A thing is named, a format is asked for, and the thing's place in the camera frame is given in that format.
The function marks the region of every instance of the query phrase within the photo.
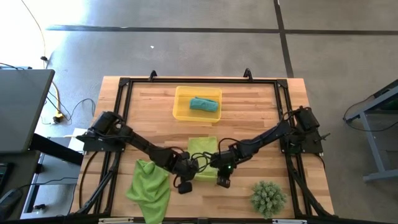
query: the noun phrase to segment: black floor stripe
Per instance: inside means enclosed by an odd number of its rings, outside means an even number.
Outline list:
[[[286,34],[313,35],[398,35],[398,30],[300,30],[286,29]]]
[[[278,34],[279,29],[239,29],[239,28],[179,28],[179,27],[100,27],[51,25],[46,30],[88,31],[88,32],[201,32],[201,33],[243,33],[243,34]]]
[[[290,61],[289,48],[287,46],[287,40],[285,35],[284,21],[282,18],[282,12],[280,11],[278,0],[274,0],[274,6],[276,19],[278,22],[280,44],[282,46],[282,54],[284,56],[287,78],[294,78],[292,62]]]

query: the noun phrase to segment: green cloth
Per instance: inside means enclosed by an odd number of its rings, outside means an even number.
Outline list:
[[[170,198],[169,174],[154,162],[137,160],[126,196],[138,203],[146,223],[161,223]]]
[[[188,140],[188,150],[190,155],[197,152],[209,152],[214,153],[217,151],[217,138],[203,137],[203,138],[189,138]],[[199,167],[203,167],[206,164],[205,158],[198,159]],[[195,180],[199,181],[215,181],[217,179],[217,169],[207,166],[206,169],[195,175]]]
[[[204,110],[210,112],[216,112],[218,103],[214,100],[194,97],[189,102],[189,108],[193,110]]]

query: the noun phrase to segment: yellow cable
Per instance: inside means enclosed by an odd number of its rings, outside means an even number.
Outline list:
[[[55,111],[55,116],[58,118],[61,118],[63,116],[63,114],[60,113],[61,110],[60,110],[60,100],[59,100],[58,88],[55,85],[54,81],[52,81],[51,83],[55,90],[55,99],[57,99],[57,110]]]
[[[25,4],[24,0],[21,0],[21,2],[22,2],[23,5],[25,6],[25,8],[28,10],[29,14],[32,16],[33,20],[36,22],[37,27],[39,28],[39,31],[40,31],[40,34],[41,34],[42,40],[43,40],[43,51],[44,51],[44,52],[43,52],[43,53],[44,53],[43,56],[45,57],[45,39],[44,39],[44,34],[43,34],[43,31],[42,31],[42,28],[40,27],[40,25],[39,25],[39,23],[37,22],[36,18],[33,16],[33,13],[30,11],[30,9],[29,9],[29,8],[27,7],[27,5]],[[46,67],[45,67],[45,61],[44,61],[44,60],[43,60],[43,69],[46,69]],[[62,117],[63,117],[63,114],[59,112],[59,111],[61,111],[61,108],[60,108],[60,100],[59,100],[60,96],[59,96],[59,93],[58,93],[58,88],[57,88],[57,86],[55,85],[54,81],[52,81],[52,86],[53,86],[54,89],[55,89],[55,99],[57,99],[57,110],[55,111],[55,116],[56,116],[57,118],[62,118]]]

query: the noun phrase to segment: yellow plastic bin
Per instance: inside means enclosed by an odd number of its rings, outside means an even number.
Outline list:
[[[218,103],[217,111],[191,110],[189,102],[194,97],[214,100]],[[222,91],[219,88],[178,86],[175,90],[173,116],[183,121],[202,121],[215,123],[221,118]]]

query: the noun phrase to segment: gray floor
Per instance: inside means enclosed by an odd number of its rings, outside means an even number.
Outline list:
[[[17,38],[21,29],[2,37],[10,44],[0,53],[0,61],[40,68],[40,36],[36,38],[35,24],[16,2],[7,5],[9,17],[18,17],[26,28]],[[272,0],[26,3],[44,27],[277,28]],[[394,0],[280,0],[280,6],[286,29],[398,29]],[[23,38],[24,32],[35,35]],[[278,34],[46,31],[45,35],[47,55],[52,53],[49,68],[56,71],[54,81],[69,110],[83,98],[96,100],[105,75],[149,75],[155,69],[162,76],[241,76],[249,67],[255,77],[286,77]],[[398,180],[362,181],[376,166],[365,134],[345,126],[341,118],[347,107],[398,78],[398,35],[287,35],[287,43],[294,76],[305,79],[321,131],[331,132],[323,145],[335,213],[397,223]],[[90,109],[85,103],[76,109],[73,124],[39,123],[37,132],[63,136],[75,127],[87,128]],[[47,103],[42,113],[45,123],[53,113]]]

